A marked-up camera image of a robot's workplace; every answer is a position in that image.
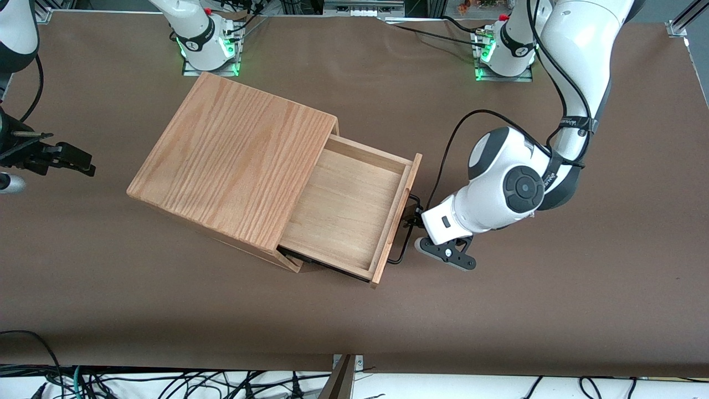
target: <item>wooden drawer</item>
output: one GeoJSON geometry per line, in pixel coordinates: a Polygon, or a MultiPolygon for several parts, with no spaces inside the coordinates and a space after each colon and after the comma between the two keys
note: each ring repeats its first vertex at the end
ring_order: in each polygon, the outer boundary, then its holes
{"type": "Polygon", "coordinates": [[[420,159],[330,136],[281,246],[379,284],[420,159]]]}
{"type": "Polygon", "coordinates": [[[333,115],[203,73],[127,193],[287,270],[305,259],[374,287],[420,158],[341,138],[333,115]]]}

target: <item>metal bracket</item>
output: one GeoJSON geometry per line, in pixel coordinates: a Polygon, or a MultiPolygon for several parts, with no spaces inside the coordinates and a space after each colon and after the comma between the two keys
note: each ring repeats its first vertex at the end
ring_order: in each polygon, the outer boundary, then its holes
{"type": "Polygon", "coordinates": [[[684,28],[679,32],[674,30],[672,20],[670,20],[670,22],[665,22],[665,27],[667,28],[667,35],[671,38],[685,38],[687,36],[687,30],[684,28]]]}
{"type": "MultiPolygon", "coordinates": [[[[333,370],[337,367],[337,363],[342,358],[342,355],[333,355],[333,370]]],[[[364,355],[354,355],[354,370],[364,370],[364,355]]]]}
{"type": "Polygon", "coordinates": [[[475,269],[476,261],[472,256],[466,255],[465,251],[470,247],[472,241],[473,236],[470,236],[435,245],[430,237],[422,237],[416,240],[415,245],[416,249],[425,255],[463,271],[470,271],[475,269]],[[461,245],[463,245],[463,249],[459,250],[457,247],[461,245]]]}
{"type": "Polygon", "coordinates": [[[681,13],[670,22],[665,23],[667,34],[671,38],[681,38],[687,36],[686,27],[696,21],[704,10],[709,7],[709,0],[692,0],[692,2],[682,10],[681,13]]]}
{"type": "Polygon", "coordinates": [[[352,386],[355,383],[354,376],[357,366],[357,356],[341,356],[318,399],[350,399],[352,397],[352,386]]]}

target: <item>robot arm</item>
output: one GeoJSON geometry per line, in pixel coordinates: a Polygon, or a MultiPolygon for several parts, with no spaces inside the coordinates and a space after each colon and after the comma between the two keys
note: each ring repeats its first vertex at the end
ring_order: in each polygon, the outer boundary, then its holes
{"type": "Polygon", "coordinates": [[[149,0],[167,18],[177,35],[185,59],[196,69],[215,70],[235,56],[226,43],[236,40],[232,21],[208,15],[197,2],[188,0],[149,0]]]}
{"type": "MultiPolygon", "coordinates": [[[[519,40],[538,36],[530,28],[532,10],[541,8],[541,4],[537,7],[537,1],[546,0],[519,1],[509,21],[495,27],[496,38],[500,38],[496,42],[502,45],[488,64],[496,72],[521,73],[529,63],[531,52],[522,54],[520,50],[529,47],[519,40]],[[515,57],[515,52],[523,56],[515,57]]],[[[550,147],[544,147],[511,127],[487,133],[471,152],[469,184],[423,213],[429,237],[416,241],[419,251],[460,266],[449,251],[445,255],[440,253],[441,245],[503,228],[537,209],[552,209],[569,200],[610,89],[613,42],[633,3],[633,0],[557,2],[543,24],[540,45],[540,60],[564,105],[559,128],[552,134],[556,140],[550,147]]]]}
{"type": "Polygon", "coordinates": [[[15,73],[35,59],[40,46],[34,1],[0,0],[0,73],[15,73]]]}

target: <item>cable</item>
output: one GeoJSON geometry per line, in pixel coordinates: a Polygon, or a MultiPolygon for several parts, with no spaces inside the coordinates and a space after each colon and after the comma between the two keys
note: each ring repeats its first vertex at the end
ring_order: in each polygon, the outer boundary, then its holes
{"type": "Polygon", "coordinates": [[[39,54],[35,56],[35,62],[37,63],[37,72],[40,76],[40,85],[37,88],[37,94],[35,94],[35,99],[34,101],[32,101],[32,105],[30,105],[30,108],[27,110],[27,112],[25,112],[25,114],[20,118],[20,122],[24,122],[27,120],[27,118],[30,117],[32,111],[35,110],[37,103],[40,101],[40,97],[42,97],[42,90],[44,90],[44,69],[42,69],[42,61],[40,61],[39,54]]]}
{"type": "MultiPolygon", "coordinates": [[[[37,56],[37,64],[41,65],[39,56],[37,56]]],[[[49,344],[47,344],[47,342],[42,337],[40,337],[39,334],[37,334],[36,332],[26,330],[26,329],[10,329],[10,330],[6,330],[6,331],[0,331],[0,335],[4,335],[4,334],[27,334],[27,335],[32,336],[34,339],[38,340],[45,347],[45,349],[47,349],[47,353],[49,353],[49,356],[52,358],[52,361],[54,362],[54,366],[57,370],[57,377],[61,381],[62,369],[59,366],[59,360],[57,360],[57,357],[56,357],[56,355],[54,355],[54,351],[52,351],[52,349],[49,347],[49,344]]],[[[64,384],[62,384],[62,399],[65,399],[64,384]]]]}
{"type": "Polygon", "coordinates": [[[172,384],[176,383],[180,378],[186,378],[188,373],[182,373],[180,377],[175,378],[171,383],[167,384],[165,388],[162,389],[162,392],[157,396],[157,399],[162,398],[162,396],[167,392],[168,389],[172,386],[172,384]]]}
{"type": "Polygon", "coordinates": [[[79,367],[74,369],[74,394],[78,399],[83,399],[82,393],[79,391],[79,367]]]}
{"type": "Polygon", "coordinates": [[[637,385],[637,378],[630,377],[632,379],[632,384],[630,385],[630,390],[627,392],[627,399],[632,399],[632,393],[635,391],[635,386],[637,385]]]}
{"type": "Polygon", "coordinates": [[[236,28],[236,29],[233,29],[233,30],[231,30],[231,31],[227,31],[227,34],[230,35],[230,34],[232,34],[232,33],[234,33],[234,32],[238,32],[238,31],[241,31],[242,29],[246,28],[246,25],[248,25],[249,22],[253,21],[254,18],[256,18],[258,15],[259,15],[259,14],[255,13],[254,15],[251,16],[251,18],[249,18],[249,19],[246,21],[246,23],[244,23],[243,25],[241,25],[240,27],[238,27],[238,28],[236,28]]]}
{"type": "Polygon", "coordinates": [[[94,392],[94,387],[91,386],[91,376],[89,376],[89,382],[87,383],[84,381],[84,377],[79,374],[79,385],[82,387],[82,392],[85,391],[89,399],[96,399],[96,392],[94,392]]]}
{"type": "Polygon", "coordinates": [[[303,390],[301,389],[301,384],[298,383],[298,374],[296,372],[293,372],[293,389],[291,390],[291,399],[303,399],[303,395],[305,394],[303,390]]]}
{"type": "Polygon", "coordinates": [[[436,182],[433,185],[433,190],[431,191],[431,195],[428,197],[428,201],[426,202],[426,209],[425,210],[429,210],[429,208],[431,206],[431,201],[433,200],[433,195],[436,193],[436,189],[438,188],[438,183],[440,182],[441,175],[443,174],[443,167],[445,165],[445,160],[448,157],[448,151],[450,150],[450,145],[453,143],[453,138],[455,138],[455,135],[456,135],[456,133],[458,133],[458,129],[463,124],[463,122],[465,122],[466,119],[468,119],[470,116],[473,116],[475,114],[490,114],[492,116],[498,117],[499,119],[502,119],[507,124],[511,125],[515,129],[517,129],[522,135],[524,135],[524,137],[527,138],[527,140],[534,143],[534,145],[537,146],[537,148],[539,148],[544,154],[546,154],[548,157],[551,158],[552,154],[548,148],[545,148],[544,146],[539,144],[539,142],[535,138],[533,138],[529,133],[527,133],[527,131],[525,131],[525,129],[522,129],[519,125],[517,125],[514,121],[509,119],[507,116],[499,114],[495,111],[490,111],[489,109],[476,109],[475,111],[471,111],[468,114],[466,114],[465,116],[463,116],[462,119],[460,119],[458,124],[455,126],[455,129],[453,129],[453,133],[450,135],[450,140],[448,140],[448,144],[445,146],[445,151],[443,152],[443,158],[441,158],[441,166],[438,170],[438,177],[436,177],[436,182]]]}
{"type": "Polygon", "coordinates": [[[199,384],[197,384],[195,386],[192,386],[192,390],[190,390],[190,387],[187,387],[187,390],[184,393],[184,397],[185,398],[188,397],[191,393],[193,393],[195,390],[197,390],[197,388],[199,388],[200,386],[206,386],[204,384],[206,384],[207,381],[211,380],[212,378],[218,376],[221,373],[222,373],[221,371],[217,371],[216,373],[212,374],[211,376],[204,378],[202,380],[202,382],[200,382],[199,384]]]}
{"type": "Polygon", "coordinates": [[[534,390],[537,389],[537,386],[539,385],[539,382],[542,380],[542,378],[544,378],[544,376],[537,377],[537,380],[532,384],[532,387],[530,388],[529,392],[527,392],[527,395],[522,399],[530,399],[532,397],[534,390]]]}
{"type": "Polygon", "coordinates": [[[251,374],[251,372],[249,371],[249,373],[247,374],[247,377],[243,381],[241,381],[239,386],[236,387],[236,389],[233,392],[231,392],[230,394],[227,395],[226,399],[236,398],[236,395],[238,395],[238,393],[246,386],[246,384],[248,384],[254,378],[262,375],[263,373],[265,373],[265,371],[255,371],[253,374],[251,374]]]}
{"type": "Polygon", "coordinates": [[[581,101],[584,103],[584,109],[586,110],[587,117],[591,118],[591,108],[588,106],[588,102],[586,101],[586,98],[584,94],[581,92],[581,89],[579,89],[579,86],[576,85],[576,83],[573,81],[570,76],[559,66],[557,61],[552,57],[551,54],[549,54],[549,51],[546,49],[544,46],[544,43],[542,43],[542,39],[539,37],[539,34],[537,33],[537,28],[534,24],[534,18],[532,17],[532,9],[531,7],[531,1],[532,0],[526,0],[527,2],[527,19],[530,24],[530,29],[532,30],[532,35],[534,36],[534,39],[537,41],[537,45],[539,46],[540,50],[547,56],[547,59],[549,62],[556,68],[559,73],[564,77],[564,79],[571,85],[571,87],[574,88],[574,91],[579,95],[579,98],[581,98],[581,101]]]}
{"type": "Polygon", "coordinates": [[[709,383],[709,381],[697,380],[697,379],[694,379],[694,378],[686,378],[686,377],[677,377],[677,378],[679,378],[679,379],[681,379],[681,380],[685,380],[685,381],[691,381],[691,382],[693,382],[693,383],[709,383]]]}
{"type": "Polygon", "coordinates": [[[603,397],[601,396],[601,392],[598,390],[598,386],[596,386],[596,383],[593,382],[591,377],[579,378],[579,387],[581,388],[581,392],[583,392],[588,399],[603,399],[603,397]],[[586,392],[586,389],[584,388],[584,380],[588,380],[588,382],[591,383],[593,389],[596,391],[596,395],[598,395],[597,398],[594,398],[593,396],[589,395],[588,392],[586,392]]]}
{"type": "Polygon", "coordinates": [[[485,28],[485,25],[478,26],[477,28],[466,28],[465,26],[458,23],[458,21],[454,20],[453,18],[451,18],[447,15],[442,16],[441,19],[445,19],[446,21],[452,22],[456,28],[460,29],[461,31],[467,32],[467,33],[475,33],[475,31],[477,31],[478,29],[485,28]]]}
{"type": "MultiPolygon", "coordinates": [[[[421,209],[421,199],[413,194],[409,194],[408,198],[410,200],[416,201],[416,211],[421,209]]],[[[398,259],[392,261],[391,259],[386,259],[386,262],[389,263],[390,265],[398,265],[403,261],[403,255],[406,252],[406,247],[408,246],[408,240],[411,238],[411,232],[413,231],[415,224],[411,223],[408,227],[408,232],[406,233],[406,238],[403,240],[403,246],[401,247],[401,253],[399,254],[398,259]]]]}
{"type": "Polygon", "coordinates": [[[467,44],[467,45],[473,45],[473,46],[475,46],[475,47],[480,47],[480,48],[485,47],[485,45],[484,45],[483,43],[474,43],[474,42],[471,42],[471,41],[468,41],[468,40],[460,40],[460,39],[456,39],[456,38],[449,38],[449,37],[447,37],[447,36],[437,35],[437,34],[431,33],[431,32],[419,31],[418,29],[407,28],[406,26],[401,26],[401,25],[394,25],[394,26],[397,27],[397,28],[399,28],[399,29],[403,29],[403,30],[405,30],[405,31],[416,32],[416,33],[420,33],[420,34],[422,34],[422,35],[432,36],[432,37],[434,37],[434,38],[439,38],[439,39],[443,39],[443,40],[450,40],[450,41],[452,41],[452,42],[458,42],[458,43],[463,43],[463,44],[467,44]]]}
{"type": "MultiPolygon", "coordinates": [[[[539,37],[539,33],[537,33],[537,26],[536,26],[536,12],[535,15],[532,17],[532,9],[531,9],[531,0],[526,0],[527,2],[527,20],[529,21],[530,24],[530,30],[532,31],[532,35],[534,36],[534,39],[537,41],[537,45],[539,46],[539,49],[547,56],[547,59],[549,62],[556,68],[557,71],[559,71],[559,74],[571,85],[571,87],[574,89],[576,94],[579,96],[581,99],[581,102],[584,104],[584,109],[586,111],[586,116],[588,118],[592,118],[591,116],[591,108],[588,106],[588,101],[586,100],[586,97],[584,96],[584,93],[581,91],[579,86],[573,81],[573,79],[559,66],[557,61],[552,57],[552,55],[549,53],[549,51],[546,49],[544,46],[544,43],[542,43],[542,39],[539,37]]],[[[557,91],[559,92],[559,97],[561,98],[562,103],[564,103],[564,110],[566,110],[566,103],[564,101],[563,96],[561,95],[561,91],[557,87],[557,91]]],[[[557,129],[552,133],[548,138],[547,138],[547,145],[550,147],[550,142],[553,137],[556,136],[556,134],[559,132],[560,129],[557,129]]],[[[570,163],[574,165],[578,160],[583,159],[583,157],[586,155],[586,151],[588,150],[588,145],[591,142],[591,134],[588,135],[588,138],[584,141],[584,147],[581,149],[581,152],[579,153],[579,156],[576,157],[574,160],[568,160],[571,161],[570,163]]]]}

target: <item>wood grain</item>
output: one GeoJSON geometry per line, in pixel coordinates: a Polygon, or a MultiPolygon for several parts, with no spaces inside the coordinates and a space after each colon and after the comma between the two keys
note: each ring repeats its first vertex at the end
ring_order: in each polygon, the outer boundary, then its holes
{"type": "Polygon", "coordinates": [[[408,164],[411,161],[331,136],[281,245],[371,280],[377,252],[382,251],[379,242],[389,234],[392,207],[399,206],[408,164]]]}
{"type": "Polygon", "coordinates": [[[376,288],[381,280],[381,275],[384,272],[384,267],[386,266],[386,261],[389,258],[389,252],[391,251],[391,245],[394,243],[394,238],[396,237],[396,230],[398,229],[399,221],[401,220],[401,214],[403,209],[406,207],[406,202],[408,201],[408,195],[411,193],[411,187],[413,186],[413,181],[416,179],[416,173],[418,172],[418,166],[421,163],[421,154],[417,153],[411,163],[411,166],[407,166],[401,178],[401,185],[396,191],[396,200],[391,205],[389,210],[389,218],[386,220],[386,225],[384,226],[384,232],[379,239],[379,245],[377,246],[377,252],[372,259],[373,269],[372,280],[369,285],[372,288],[376,288]]]}
{"type": "Polygon", "coordinates": [[[337,118],[203,73],[128,195],[275,255],[337,118]]]}

